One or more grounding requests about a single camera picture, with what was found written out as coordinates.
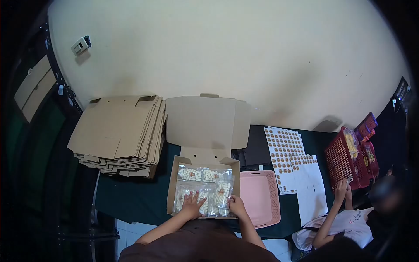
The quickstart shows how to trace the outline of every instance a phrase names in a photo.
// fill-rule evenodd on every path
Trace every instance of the pink container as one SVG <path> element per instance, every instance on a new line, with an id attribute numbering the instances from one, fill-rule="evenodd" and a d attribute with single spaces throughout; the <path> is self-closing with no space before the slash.
<path id="1" fill-rule="evenodd" d="M 255 228 L 281 220 L 275 173 L 271 170 L 240 172 L 240 197 Z"/>

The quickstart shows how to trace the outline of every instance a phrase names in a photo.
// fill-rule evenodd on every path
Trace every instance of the person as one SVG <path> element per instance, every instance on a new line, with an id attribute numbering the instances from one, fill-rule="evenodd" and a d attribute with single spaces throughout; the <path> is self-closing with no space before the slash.
<path id="1" fill-rule="evenodd" d="M 133 261 L 278 261 L 266 249 L 247 214 L 241 198 L 232 195 L 230 211 L 239 219 L 242 238 L 222 220 L 196 219 L 198 191 L 185 195 L 182 210 L 125 248 L 119 262 Z"/>
<path id="2" fill-rule="evenodd" d="M 345 210 L 338 213 L 344 199 Z M 292 240 L 298 249 L 310 251 L 345 236 L 364 248 L 373 239 L 367 225 L 367 216 L 373 209 L 353 210 L 352 191 L 348 180 L 340 180 L 335 189 L 335 201 L 327 216 L 306 223 L 300 231 L 292 234 Z"/>
<path id="3" fill-rule="evenodd" d="M 389 170 L 371 187 L 368 197 L 372 207 L 353 210 L 351 186 L 347 179 L 343 179 L 337 184 L 329 214 L 305 224 L 302 230 L 292 235 L 292 240 L 298 249 L 310 251 L 345 236 L 361 248 L 368 245 L 369 251 L 377 253 L 403 209 L 404 192 L 403 180 Z M 345 210 L 338 213 L 344 199 Z"/>

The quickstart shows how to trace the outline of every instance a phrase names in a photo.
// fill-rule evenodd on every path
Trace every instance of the stack of flattened cardboard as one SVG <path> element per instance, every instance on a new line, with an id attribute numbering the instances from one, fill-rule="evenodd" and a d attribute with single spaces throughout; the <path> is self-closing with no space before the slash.
<path id="1" fill-rule="evenodd" d="M 104 174 L 152 179 L 160 157 L 166 102 L 159 96 L 92 100 L 67 147 Z"/>

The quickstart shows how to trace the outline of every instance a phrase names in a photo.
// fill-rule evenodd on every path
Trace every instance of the white wall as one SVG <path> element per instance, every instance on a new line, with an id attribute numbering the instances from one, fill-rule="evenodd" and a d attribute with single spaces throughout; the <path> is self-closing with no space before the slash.
<path id="1" fill-rule="evenodd" d="M 56 0 L 52 44 L 82 105 L 155 93 L 217 93 L 254 124 L 311 130 L 378 116 L 408 68 L 366 0 Z M 92 47 L 70 50 L 90 35 Z"/>

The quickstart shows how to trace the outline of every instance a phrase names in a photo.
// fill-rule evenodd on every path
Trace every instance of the dark green tablecloth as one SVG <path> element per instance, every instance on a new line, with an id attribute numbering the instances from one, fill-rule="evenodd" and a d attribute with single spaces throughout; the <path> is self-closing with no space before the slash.
<path id="1" fill-rule="evenodd" d="M 336 133 L 296 130 L 301 134 L 306 154 L 317 155 L 318 164 L 326 189 L 328 208 L 333 204 L 324 149 L 336 136 Z M 131 223 L 133 221 L 151 225 L 160 225 L 171 216 L 166 214 L 166 199 L 173 158 L 180 154 L 180 146 L 165 143 L 160 157 L 160 164 L 153 181 L 142 178 L 123 176 L 105 176 L 99 178 L 96 193 L 96 208 L 108 215 Z M 273 170 L 272 164 L 264 169 Z M 297 195 L 280 195 L 281 221 L 273 226 L 258 229 L 264 238 L 283 238 L 301 228 Z M 234 231 L 240 232 L 237 220 L 228 220 Z"/>

